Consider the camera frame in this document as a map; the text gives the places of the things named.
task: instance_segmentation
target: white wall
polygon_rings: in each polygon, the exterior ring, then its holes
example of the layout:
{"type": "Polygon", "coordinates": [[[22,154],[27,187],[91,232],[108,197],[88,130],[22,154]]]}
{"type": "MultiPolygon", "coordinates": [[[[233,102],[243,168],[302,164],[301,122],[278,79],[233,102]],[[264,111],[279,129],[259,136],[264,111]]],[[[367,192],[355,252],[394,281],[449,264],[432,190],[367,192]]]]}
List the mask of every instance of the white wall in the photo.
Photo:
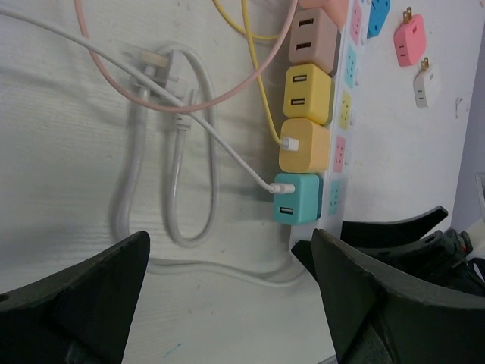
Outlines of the white wall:
{"type": "Polygon", "coordinates": [[[485,172],[485,41],[482,40],[471,100],[452,226],[467,229],[481,218],[475,174],[485,172]]]}

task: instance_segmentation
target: white plug adapter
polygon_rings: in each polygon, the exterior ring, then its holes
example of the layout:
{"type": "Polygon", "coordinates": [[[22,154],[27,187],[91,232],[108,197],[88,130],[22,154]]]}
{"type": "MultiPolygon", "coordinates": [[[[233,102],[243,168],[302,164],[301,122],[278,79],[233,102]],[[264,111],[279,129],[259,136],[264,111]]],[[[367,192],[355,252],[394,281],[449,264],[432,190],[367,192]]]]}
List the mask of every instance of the white plug adapter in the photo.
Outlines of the white plug adapter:
{"type": "Polygon", "coordinates": [[[419,108],[433,106],[441,93],[441,76],[438,64],[430,65],[428,58],[421,62],[421,72],[415,78],[415,98],[419,108]]]}

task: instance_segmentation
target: pink cable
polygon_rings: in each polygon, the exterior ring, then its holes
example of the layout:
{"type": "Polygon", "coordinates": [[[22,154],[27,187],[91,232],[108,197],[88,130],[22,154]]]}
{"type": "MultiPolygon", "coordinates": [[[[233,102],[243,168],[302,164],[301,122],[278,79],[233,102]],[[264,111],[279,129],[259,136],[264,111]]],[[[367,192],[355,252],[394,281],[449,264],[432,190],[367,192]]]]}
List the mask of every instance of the pink cable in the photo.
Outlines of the pink cable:
{"type": "MultiPolygon", "coordinates": [[[[216,104],[219,104],[221,102],[224,102],[231,97],[237,95],[243,89],[245,89],[252,81],[254,81],[258,76],[261,75],[261,73],[270,65],[270,63],[274,60],[274,57],[280,50],[283,41],[286,38],[286,35],[289,32],[289,29],[291,27],[291,23],[293,21],[293,16],[295,15],[296,11],[296,6],[298,4],[298,0],[292,0],[291,5],[289,7],[289,12],[288,12],[288,17],[286,18],[285,24],[283,25],[283,29],[281,30],[280,37],[277,39],[276,43],[274,44],[273,49],[271,50],[271,53],[269,54],[268,58],[264,63],[261,65],[261,67],[256,70],[250,77],[248,77],[244,82],[242,82],[238,87],[235,87],[231,91],[209,101],[209,102],[203,102],[202,104],[197,104],[197,105],[191,105],[191,106],[185,106],[183,108],[178,108],[178,107],[173,107],[173,106],[163,106],[159,104],[153,104],[151,102],[147,102],[135,95],[133,95],[130,91],[122,87],[120,84],[118,84],[113,77],[110,76],[108,73],[108,70],[105,68],[103,65],[101,59],[99,56],[94,52],[89,50],[89,54],[91,55],[92,60],[94,61],[96,67],[98,68],[99,72],[103,75],[103,77],[108,81],[108,83],[113,86],[115,90],[117,90],[121,95],[126,97],[127,99],[136,102],[137,104],[140,104],[142,106],[145,106],[146,108],[150,108],[151,110],[156,110],[156,111],[165,111],[165,112],[173,112],[173,113],[178,113],[178,114],[188,114],[190,112],[198,111],[198,110],[204,110],[207,108],[210,108],[211,106],[214,106],[216,104]]],[[[89,39],[89,31],[88,27],[86,25],[86,19],[84,17],[84,12],[83,12],[83,1],[82,0],[74,0],[74,7],[76,9],[76,16],[77,16],[77,21],[79,23],[79,27],[81,29],[81,33],[83,36],[85,36],[87,39],[89,39]]]]}

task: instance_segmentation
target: power plug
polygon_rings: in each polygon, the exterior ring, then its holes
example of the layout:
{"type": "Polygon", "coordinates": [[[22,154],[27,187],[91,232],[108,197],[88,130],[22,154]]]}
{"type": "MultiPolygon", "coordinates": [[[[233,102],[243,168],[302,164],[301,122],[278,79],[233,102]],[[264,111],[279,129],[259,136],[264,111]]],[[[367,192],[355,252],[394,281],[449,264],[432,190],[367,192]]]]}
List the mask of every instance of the power plug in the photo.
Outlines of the power plug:
{"type": "Polygon", "coordinates": [[[312,63],[331,77],[339,64],[340,32],[321,8],[296,13],[289,41],[289,61],[312,63]]]}
{"type": "Polygon", "coordinates": [[[346,25],[349,0],[300,0],[300,6],[304,9],[324,9],[339,30],[342,30],[346,25]]]}
{"type": "Polygon", "coordinates": [[[321,179],[316,174],[276,176],[276,183],[292,184],[295,192],[274,195],[273,218],[285,225],[301,225],[316,221],[321,208],[321,179]]]}
{"type": "Polygon", "coordinates": [[[281,138],[298,140],[297,150],[280,148],[280,168],[287,173],[323,173],[330,160],[330,131],[309,119],[283,123],[281,138]]]}
{"type": "Polygon", "coordinates": [[[438,64],[430,65],[428,58],[421,62],[421,72],[415,78],[416,105],[429,108],[441,93],[441,76],[438,64]]]}
{"type": "Polygon", "coordinates": [[[417,64],[426,52],[424,19],[419,14],[413,15],[411,8],[404,12],[404,24],[394,34],[394,46],[401,67],[417,64]]]}
{"type": "Polygon", "coordinates": [[[121,42],[121,52],[132,61],[141,61],[143,64],[150,64],[155,67],[166,68],[169,62],[165,55],[159,55],[156,52],[126,42],[121,42]]]}
{"type": "Polygon", "coordinates": [[[391,0],[372,0],[367,38],[373,38],[380,34],[390,9],[391,0]]]}
{"type": "Polygon", "coordinates": [[[286,72],[284,114],[325,125],[331,122],[333,81],[314,64],[293,66],[286,72]]]}
{"type": "MultiPolygon", "coordinates": [[[[125,49],[130,50],[133,55],[138,54],[139,60],[143,64],[153,66],[155,74],[151,77],[152,80],[169,93],[180,100],[189,94],[188,81],[180,77],[182,66],[186,59],[182,52],[171,51],[168,55],[159,55],[158,53],[129,44],[125,45],[125,49]]],[[[135,86],[145,86],[138,80],[133,80],[133,83],[135,86]]]]}

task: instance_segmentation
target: power outlet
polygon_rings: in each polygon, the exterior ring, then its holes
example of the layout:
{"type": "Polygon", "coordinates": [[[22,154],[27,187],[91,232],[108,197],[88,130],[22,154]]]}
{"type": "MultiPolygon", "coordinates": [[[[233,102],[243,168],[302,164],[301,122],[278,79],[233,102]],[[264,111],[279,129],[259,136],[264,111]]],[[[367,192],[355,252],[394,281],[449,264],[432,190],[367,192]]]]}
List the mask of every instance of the power outlet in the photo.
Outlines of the power outlet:
{"type": "Polygon", "coordinates": [[[367,38],[373,38],[380,34],[380,31],[386,22],[387,15],[389,15],[390,8],[391,0],[372,0],[367,38]]]}
{"type": "Polygon", "coordinates": [[[345,138],[338,136],[336,138],[335,157],[333,160],[334,172],[342,173],[343,163],[345,161],[345,154],[346,154],[346,140],[345,138]]]}
{"type": "Polygon", "coordinates": [[[340,180],[332,181],[330,188],[330,203],[328,205],[328,215],[334,216],[339,212],[340,207],[340,180]]]}
{"type": "Polygon", "coordinates": [[[358,46],[358,37],[361,34],[362,26],[362,9],[357,0],[354,0],[354,8],[352,9],[352,21],[350,23],[350,36],[355,45],[358,46]]]}
{"type": "Polygon", "coordinates": [[[350,88],[354,87],[355,84],[355,70],[357,69],[357,54],[351,45],[349,45],[349,50],[347,51],[346,59],[346,83],[350,88]]]}
{"type": "Polygon", "coordinates": [[[352,110],[352,97],[344,91],[342,93],[342,105],[340,106],[339,127],[349,129],[350,113],[352,110]]]}

